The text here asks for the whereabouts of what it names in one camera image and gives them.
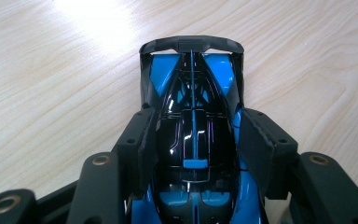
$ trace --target blue and black toy car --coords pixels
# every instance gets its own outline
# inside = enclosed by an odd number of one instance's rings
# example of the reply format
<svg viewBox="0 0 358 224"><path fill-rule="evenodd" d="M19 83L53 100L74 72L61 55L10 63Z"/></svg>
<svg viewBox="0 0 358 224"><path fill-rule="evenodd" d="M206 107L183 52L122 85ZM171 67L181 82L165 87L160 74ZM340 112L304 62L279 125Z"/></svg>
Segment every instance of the blue and black toy car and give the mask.
<svg viewBox="0 0 358 224"><path fill-rule="evenodd" d="M176 53L160 53L167 49ZM158 111L158 164L145 196L132 201L131 223L262 223L262 200L236 147L241 44L174 36L144 44L140 54L142 108Z"/></svg>

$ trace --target tabletop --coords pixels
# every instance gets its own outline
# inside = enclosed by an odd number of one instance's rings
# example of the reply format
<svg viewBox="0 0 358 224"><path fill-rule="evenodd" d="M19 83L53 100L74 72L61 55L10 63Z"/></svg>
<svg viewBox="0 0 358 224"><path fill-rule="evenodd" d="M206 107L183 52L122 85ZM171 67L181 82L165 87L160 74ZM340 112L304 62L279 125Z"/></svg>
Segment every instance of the tabletop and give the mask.
<svg viewBox="0 0 358 224"><path fill-rule="evenodd" d="M141 109L139 48L172 35L241 43L245 106L358 185L358 1L0 0L0 192L41 198L111 150Z"/></svg>

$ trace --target wooden table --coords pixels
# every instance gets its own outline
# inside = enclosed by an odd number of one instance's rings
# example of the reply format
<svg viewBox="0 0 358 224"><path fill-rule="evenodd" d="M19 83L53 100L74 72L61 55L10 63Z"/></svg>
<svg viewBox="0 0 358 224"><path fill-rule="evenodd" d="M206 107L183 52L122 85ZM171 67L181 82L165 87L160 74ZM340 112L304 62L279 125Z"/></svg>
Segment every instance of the wooden table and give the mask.
<svg viewBox="0 0 358 224"><path fill-rule="evenodd" d="M141 106L138 49L171 35L240 42L246 106L358 185L358 1L0 0L0 192L40 198L109 151Z"/></svg>

